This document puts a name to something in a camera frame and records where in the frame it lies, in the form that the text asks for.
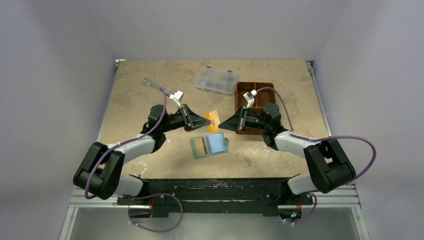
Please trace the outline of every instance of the wooden tray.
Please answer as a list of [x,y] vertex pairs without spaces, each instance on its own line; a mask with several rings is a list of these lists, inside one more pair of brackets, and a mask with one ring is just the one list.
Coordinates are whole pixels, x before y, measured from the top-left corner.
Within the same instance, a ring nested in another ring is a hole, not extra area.
[[[243,94],[250,92],[252,90],[257,90],[264,87],[274,88],[274,84],[270,82],[238,82],[235,87],[235,111],[239,109],[240,106],[247,106],[247,101]],[[266,89],[261,92],[258,92],[254,97],[254,104],[251,107],[257,113],[262,114],[264,111],[264,105],[267,103],[276,103],[276,95],[273,90]],[[264,131],[260,129],[245,127],[244,131],[236,131],[236,134],[242,135],[262,135]]]

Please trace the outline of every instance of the wrench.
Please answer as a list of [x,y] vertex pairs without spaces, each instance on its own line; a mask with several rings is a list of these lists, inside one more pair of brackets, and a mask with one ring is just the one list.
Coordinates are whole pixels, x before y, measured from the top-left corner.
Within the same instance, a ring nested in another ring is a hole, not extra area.
[[[143,82],[144,85],[146,86],[152,86],[155,89],[159,90],[162,92],[161,90],[161,86],[157,85],[156,83],[154,83],[149,77],[145,77],[144,80],[146,80],[145,82]],[[165,94],[169,97],[171,94],[173,94],[174,92],[168,91],[166,90],[164,87],[162,87]]]

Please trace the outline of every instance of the tabletop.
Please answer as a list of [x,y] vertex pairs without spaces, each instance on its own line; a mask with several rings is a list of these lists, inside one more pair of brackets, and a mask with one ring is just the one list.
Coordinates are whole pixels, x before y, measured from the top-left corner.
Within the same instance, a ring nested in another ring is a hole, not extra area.
[[[143,85],[149,77],[170,90],[184,92],[181,103],[196,114],[217,110],[219,119],[235,113],[235,97],[196,89],[200,69],[205,66],[237,73],[238,82],[273,83],[287,105],[294,132],[300,135],[326,137],[321,109],[311,76],[304,60],[147,60],[121,61],[103,118],[99,141],[105,144],[133,138],[147,122],[150,108],[164,104],[163,94]],[[289,127],[282,104],[281,123]],[[177,106],[167,101],[167,112]],[[304,159],[267,147],[260,135],[239,135],[222,130],[228,138],[228,152],[195,159],[190,139],[211,134],[207,127],[192,132],[176,129],[166,132],[166,142],[153,154],[126,163],[122,174],[143,178],[259,178],[292,177],[307,172]]]

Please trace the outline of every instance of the plastic container lid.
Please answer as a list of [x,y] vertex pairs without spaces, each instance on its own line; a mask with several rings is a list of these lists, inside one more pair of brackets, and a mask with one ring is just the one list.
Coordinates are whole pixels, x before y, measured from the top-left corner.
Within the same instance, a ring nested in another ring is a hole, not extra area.
[[204,66],[197,76],[196,88],[210,93],[231,96],[237,82],[237,74],[232,71]]

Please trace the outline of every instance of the orange card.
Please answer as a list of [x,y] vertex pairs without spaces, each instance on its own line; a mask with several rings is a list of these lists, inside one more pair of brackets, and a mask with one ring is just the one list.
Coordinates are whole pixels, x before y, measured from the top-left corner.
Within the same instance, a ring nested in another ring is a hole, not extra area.
[[216,110],[205,112],[204,117],[210,120],[210,124],[207,126],[207,129],[209,130],[210,133],[220,131],[220,129],[218,128],[218,125],[221,122],[220,122],[220,118],[218,117],[218,112]]

